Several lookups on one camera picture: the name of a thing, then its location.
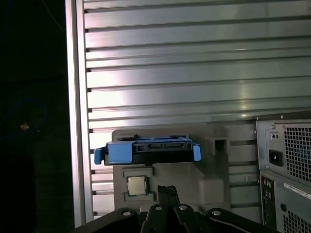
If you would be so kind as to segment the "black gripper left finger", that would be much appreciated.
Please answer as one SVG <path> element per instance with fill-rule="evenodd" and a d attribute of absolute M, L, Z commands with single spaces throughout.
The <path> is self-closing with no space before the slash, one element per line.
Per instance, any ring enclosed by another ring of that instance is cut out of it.
<path fill-rule="evenodd" d="M 120 208 L 73 230 L 74 233 L 165 233 L 169 212 L 168 186 L 157 187 L 158 203 L 148 212 Z"/>

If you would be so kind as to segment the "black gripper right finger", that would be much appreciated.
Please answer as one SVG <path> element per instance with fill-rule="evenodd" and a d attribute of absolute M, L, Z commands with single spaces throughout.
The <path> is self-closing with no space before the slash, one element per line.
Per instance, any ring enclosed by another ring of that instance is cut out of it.
<path fill-rule="evenodd" d="M 168 186 L 168 202 L 184 233 L 276 233 L 269 227 L 231 211 L 212 208 L 201 214 L 181 204 L 175 186 Z"/>

